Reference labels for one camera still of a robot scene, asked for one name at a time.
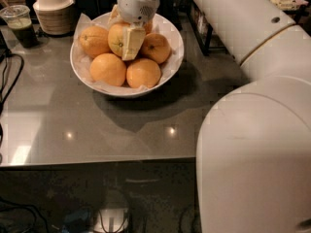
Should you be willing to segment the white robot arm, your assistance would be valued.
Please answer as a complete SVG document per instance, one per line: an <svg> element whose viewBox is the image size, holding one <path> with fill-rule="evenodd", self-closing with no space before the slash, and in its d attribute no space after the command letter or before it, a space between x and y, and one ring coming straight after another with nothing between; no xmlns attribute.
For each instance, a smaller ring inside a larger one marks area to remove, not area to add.
<svg viewBox="0 0 311 233"><path fill-rule="evenodd" d="M202 233L310 233L311 37L269 0L193 0L248 78L199 131Z"/></svg>

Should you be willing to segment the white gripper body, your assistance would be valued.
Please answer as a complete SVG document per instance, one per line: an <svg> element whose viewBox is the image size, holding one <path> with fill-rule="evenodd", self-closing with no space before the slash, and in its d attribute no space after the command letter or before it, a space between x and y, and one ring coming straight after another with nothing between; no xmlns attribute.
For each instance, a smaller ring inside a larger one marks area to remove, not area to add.
<svg viewBox="0 0 311 233"><path fill-rule="evenodd" d="M117 0L121 18L129 23L145 23L151 20L160 0Z"/></svg>

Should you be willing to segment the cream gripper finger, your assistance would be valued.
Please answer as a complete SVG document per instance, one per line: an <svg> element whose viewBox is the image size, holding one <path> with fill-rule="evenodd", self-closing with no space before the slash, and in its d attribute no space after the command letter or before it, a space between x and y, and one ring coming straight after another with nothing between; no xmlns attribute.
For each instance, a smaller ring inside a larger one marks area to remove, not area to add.
<svg viewBox="0 0 311 233"><path fill-rule="evenodd" d="M121 22L123 22L123 18L121 17L119 13L119 6L115 4L109 15L108 26L111 27L112 25L116 23L121 23Z"/></svg>
<svg viewBox="0 0 311 233"><path fill-rule="evenodd" d="M122 36L123 46L121 58L124 61L133 60L142 47L146 31L143 27L129 25L122 30Z"/></svg>

